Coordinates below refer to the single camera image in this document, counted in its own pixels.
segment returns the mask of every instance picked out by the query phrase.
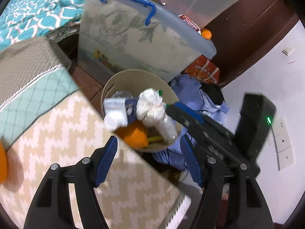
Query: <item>beige zigzag pattern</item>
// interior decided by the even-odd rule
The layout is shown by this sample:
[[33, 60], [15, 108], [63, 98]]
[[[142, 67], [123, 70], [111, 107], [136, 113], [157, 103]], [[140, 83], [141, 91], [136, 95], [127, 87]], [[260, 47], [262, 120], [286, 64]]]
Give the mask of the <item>beige zigzag pattern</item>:
[[[103, 147], [110, 136], [80, 91], [41, 116], [7, 152], [9, 178], [0, 186], [0, 203], [15, 224], [23, 228], [31, 200], [52, 163], [75, 164]], [[69, 187], [75, 226], [83, 228], [74, 186]], [[111, 229], [158, 228], [179, 193], [121, 141], [106, 182], [96, 189]]]

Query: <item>floor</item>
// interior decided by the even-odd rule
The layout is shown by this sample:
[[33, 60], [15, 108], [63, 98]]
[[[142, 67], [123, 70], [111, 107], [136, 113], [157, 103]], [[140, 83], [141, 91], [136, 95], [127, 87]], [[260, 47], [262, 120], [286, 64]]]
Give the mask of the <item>floor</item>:
[[97, 81], [95, 81], [87, 73], [85, 73], [77, 65], [76, 61], [72, 61], [72, 66], [69, 69], [69, 73], [74, 79], [74, 81], [77, 83], [81, 91], [91, 102], [95, 110], [101, 115], [101, 96], [103, 92], [103, 86]]

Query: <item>wooden cabinet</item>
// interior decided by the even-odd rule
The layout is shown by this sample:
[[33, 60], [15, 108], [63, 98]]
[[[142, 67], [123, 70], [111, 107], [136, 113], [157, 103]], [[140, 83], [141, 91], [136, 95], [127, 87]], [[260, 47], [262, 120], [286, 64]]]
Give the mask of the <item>wooden cabinet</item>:
[[220, 86], [254, 65], [298, 20], [284, 0], [240, 0], [211, 21], [205, 28], [217, 49], [212, 62], [220, 69]]

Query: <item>trash can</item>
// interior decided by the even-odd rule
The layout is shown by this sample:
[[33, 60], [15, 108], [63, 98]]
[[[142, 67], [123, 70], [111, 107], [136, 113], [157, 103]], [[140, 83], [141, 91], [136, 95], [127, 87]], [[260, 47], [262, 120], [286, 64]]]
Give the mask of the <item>trash can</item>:
[[[128, 69], [115, 74], [105, 85], [101, 97], [102, 116], [105, 116], [103, 110], [103, 101], [105, 98], [111, 97], [115, 92], [122, 90], [130, 91], [133, 96], [138, 96], [148, 88], [162, 90], [162, 98], [166, 104], [179, 101], [171, 87], [155, 74], [140, 69]], [[175, 126], [179, 135], [182, 130], [182, 125], [176, 122]], [[156, 152], [164, 150], [168, 146], [165, 142], [157, 142], [149, 144], [146, 148], [137, 149], [137, 151]]]

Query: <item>plastic bottle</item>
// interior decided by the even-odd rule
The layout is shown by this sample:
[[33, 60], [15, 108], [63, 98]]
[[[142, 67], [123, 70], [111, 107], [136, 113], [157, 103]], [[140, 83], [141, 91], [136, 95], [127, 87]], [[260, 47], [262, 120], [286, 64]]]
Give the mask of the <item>plastic bottle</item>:
[[133, 98], [132, 93], [127, 90], [119, 90], [115, 92], [111, 97], [113, 98]]
[[139, 95], [137, 118], [147, 127], [155, 127], [163, 139], [171, 144], [178, 137], [173, 120], [165, 112], [165, 103], [159, 92], [146, 89]]

